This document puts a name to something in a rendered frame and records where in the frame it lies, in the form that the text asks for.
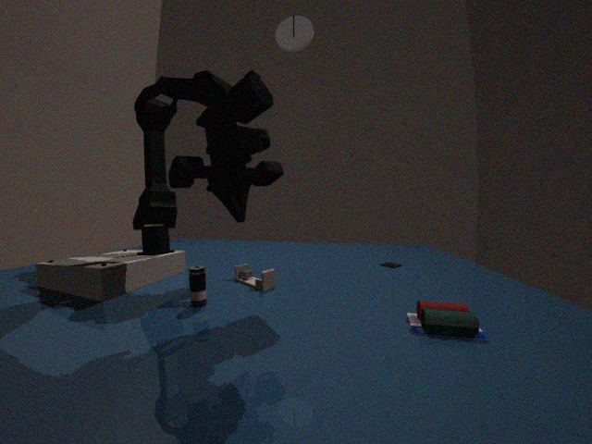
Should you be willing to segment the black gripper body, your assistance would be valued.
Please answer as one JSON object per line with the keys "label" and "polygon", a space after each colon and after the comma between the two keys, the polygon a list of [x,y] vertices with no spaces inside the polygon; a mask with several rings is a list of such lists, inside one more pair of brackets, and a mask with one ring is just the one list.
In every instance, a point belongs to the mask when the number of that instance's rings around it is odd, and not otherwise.
{"label": "black gripper body", "polygon": [[216,132],[228,128],[217,128],[207,134],[206,154],[210,154],[211,166],[205,166],[200,156],[177,155],[171,163],[168,179],[173,189],[190,188],[194,179],[207,179],[209,184],[216,174],[235,174],[234,184],[243,175],[258,175],[254,186],[267,186],[281,177],[284,173],[278,162],[262,161],[257,167],[246,167],[245,156],[224,154],[220,161],[215,158]]}

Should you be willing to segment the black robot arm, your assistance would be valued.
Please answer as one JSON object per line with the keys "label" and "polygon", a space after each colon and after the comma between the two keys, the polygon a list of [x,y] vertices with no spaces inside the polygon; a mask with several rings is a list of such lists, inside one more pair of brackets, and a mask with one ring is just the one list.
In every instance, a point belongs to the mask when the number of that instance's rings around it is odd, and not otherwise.
{"label": "black robot arm", "polygon": [[[171,105],[154,99],[160,94],[173,99]],[[249,71],[234,86],[209,71],[197,72],[192,79],[160,77],[157,83],[142,90],[136,99],[134,111],[144,135],[145,190],[133,217],[133,229],[142,230],[142,252],[139,255],[173,253],[170,250],[168,229],[175,228],[177,218],[176,193],[167,187],[165,130],[177,112],[179,99],[198,102],[206,108],[196,120],[205,128],[205,135],[217,128],[215,158],[224,154],[245,156],[250,163],[252,155],[270,148],[266,129],[247,128],[247,124],[273,106],[270,91],[254,70]],[[144,225],[163,224],[162,227]],[[146,228],[146,229],[145,229]]]}

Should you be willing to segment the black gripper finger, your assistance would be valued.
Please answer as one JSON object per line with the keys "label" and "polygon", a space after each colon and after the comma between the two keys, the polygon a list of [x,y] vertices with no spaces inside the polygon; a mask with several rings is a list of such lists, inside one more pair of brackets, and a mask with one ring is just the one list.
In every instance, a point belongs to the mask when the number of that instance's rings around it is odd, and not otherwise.
{"label": "black gripper finger", "polygon": [[258,179],[258,175],[243,175],[235,184],[234,189],[237,194],[238,202],[240,205],[241,218],[244,221],[246,203],[249,196],[249,191],[252,184]]}
{"label": "black gripper finger", "polygon": [[234,189],[234,181],[235,174],[216,174],[206,189],[212,192],[240,223],[242,221],[241,209]]}

